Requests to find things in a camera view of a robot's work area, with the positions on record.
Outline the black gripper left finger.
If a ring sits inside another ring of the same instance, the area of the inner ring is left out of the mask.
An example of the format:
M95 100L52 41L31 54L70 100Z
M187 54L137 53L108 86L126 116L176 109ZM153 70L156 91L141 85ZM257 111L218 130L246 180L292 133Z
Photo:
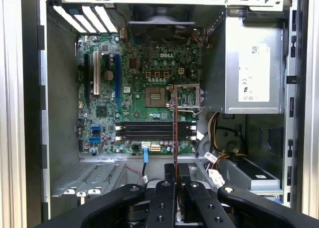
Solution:
M176 167L164 165L168 180L160 180L147 207L144 227L173 228L176 212ZM127 184L94 198L39 225L38 228L121 228L129 207L142 202L146 190Z

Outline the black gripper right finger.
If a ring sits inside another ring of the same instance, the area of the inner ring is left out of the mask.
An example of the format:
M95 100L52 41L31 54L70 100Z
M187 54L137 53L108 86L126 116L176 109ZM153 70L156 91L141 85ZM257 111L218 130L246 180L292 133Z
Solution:
M317 228L319 222L303 213L236 186L224 185L211 195L190 177L188 165L178 165L183 188L184 218L196 219L205 228Z

